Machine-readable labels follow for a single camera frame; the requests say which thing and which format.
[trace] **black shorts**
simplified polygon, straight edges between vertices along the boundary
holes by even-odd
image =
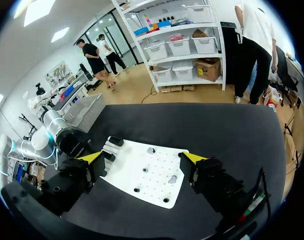
[[[96,59],[96,61],[92,62],[90,66],[94,75],[105,69],[101,58]]]

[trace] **white shirt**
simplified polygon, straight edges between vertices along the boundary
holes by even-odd
[[[256,42],[272,56],[272,39],[276,37],[269,18],[249,0],[236,0],[235,6],[242,10],[243,37]]]
[[[110,55],[111,53],[113,53],[112,48],[109,46],[109,44],[107,43],[106,40],[100,40],[100,45],[101,45],[101,49],[103,49],[103,51],[104,51],[104,55],[105,55],[105,56],[108,56],[108,55]]]

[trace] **person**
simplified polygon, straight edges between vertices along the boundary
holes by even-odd
[[[111,69],[114,73],[114,75],[117,77],[120,73],[117,72],[116,63],[123,68],[123,71],[126,71],[128,67],[124,64],[122,59],[117,55],[109,46],[109,44],[106,41],[106,37],[104,34],[100,34],[98,36],[100,39],[100,45],[102,49],[104,49],[104,55],[106,56],[106,59],[108,60],[108,63],[111,66]]]
[[[272,72],[277,71],[277,45],[273,26],[262,9],[247,0],[236,0],[236,17],[242,29],[242,61],[240,78],[235,84],[235,103],[239,104],[249,85],[257,62],[256,77],[250,93],[250,103],[257,104],[268,84],[271,59]]]
[[[92,72],[95,75],[95,77],[98,80],[105,82],[108,89],[114,91],[115,82],[109,80],[105,76],[104,63],[99,55],[100,50],[93,44],[85,43],[82,38],[80,38],[76,42],[76,45],[82,49],[84,56],[87,58],[87,61],[90,64]]]

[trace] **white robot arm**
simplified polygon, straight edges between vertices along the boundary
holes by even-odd
[[[28,162],[38,161],[54,165],[57,169],[57,147],[71,130],[72,127],[55,110],[49,110],[44,115],[43,126],[33,134],[31,141],[12,140],[3,134],[0,137],[0,190],[8,184],[8,161],[17,160],[17,156],[30,159]]]
[[[54,96],[59,92],[59,89],[53,89],[51,91],[48,91],[42,95],[37,95],[35,97],[29,98],[27,100],[28,108],[33,111],[35,109],[38,109],[41,106],[44,106],[48,104],[51,101],[51,97]]]

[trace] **black tabletop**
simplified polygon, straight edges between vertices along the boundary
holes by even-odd
[[[89,135],[100,151],[109,136],[188,149],[216,157],[244,190],[256,182],[264,167],[272,213],[281,204],[286,158],[283,133],[272,109],[260,105],[166,103],[107,105]],[[200,240],[215,233],[222,216],[201,194],[184,181],[172,209],[158,207],[99,179],[63,218],[96,232],[125,237],[170,237]],[[267,219],[266,209],[257,217],[257,230]]]
[[[84,83],[75,87],[73,89],[73,91],[68,96],[66,96],[64,98],[63,101],[58,101],[52,109],[55,110],[55,111],[61,110],[63,108],[63,106],[67,103],[67,101],[73,96],[73,94],[75,94],[76,91],[79,90],[79,88],[81,88],[83,85],[84,85]]]

